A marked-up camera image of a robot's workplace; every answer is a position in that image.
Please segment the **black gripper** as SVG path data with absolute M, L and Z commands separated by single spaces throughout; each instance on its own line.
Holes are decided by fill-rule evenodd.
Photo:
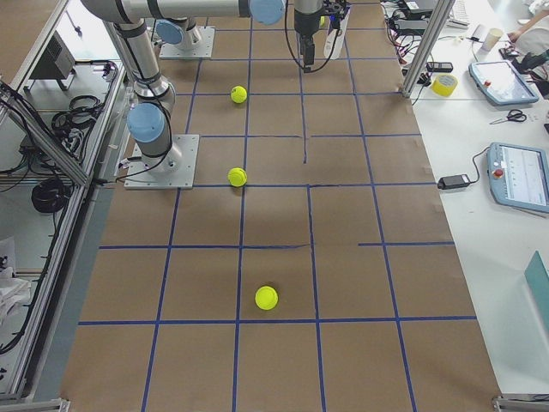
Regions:
M 319 31 L 322 11 L 303 13 L 299 10 L 293 12 L 294 29 L 299 34 L 299 54 L 305 71 L 311 71 L 315 63 L 315 44 L 313 36 Z

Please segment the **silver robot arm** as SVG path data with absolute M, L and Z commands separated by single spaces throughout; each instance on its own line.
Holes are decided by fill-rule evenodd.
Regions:
M 147 18 L 183 24 L 191 29 L 197 17 L 251 18 L 272 25 L 282 18 L 286 1 L 84 1 L 84 7 L 113 29 L 124 66 L 130 71 L 137 105 L 129 111 L 127 126 L 141 150 L 144 174 L 172 177 L 183 154 L 174 142 L 172 109 L 175 89 L 162 75 Z
M 164 43 L 174 45 L 182 51 L 196 49 L 202 41 L 202 34 L 196 27 L 195 17 L 158 20 L 156 33 Z

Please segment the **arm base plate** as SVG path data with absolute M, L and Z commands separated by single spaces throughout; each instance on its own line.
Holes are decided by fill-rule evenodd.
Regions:
M 170 152 L 151 171 L 147 166 L 154 166 L 160 158 L 155 160 L 142 157 L 141 150 L 135 144 L 132 155 L 141 159 L 130 163 L 130 177 L 124 180 L 124 187 L 129 190 L 191 189 L 194 184 L 199 140 L 198 135 L 175 134 Z
M 160 59 L 190 60 L 211 58 L 215 27 L 194 26 L 191 30 L 169 25 L 167 22 L 157 29 L 161 40 Z

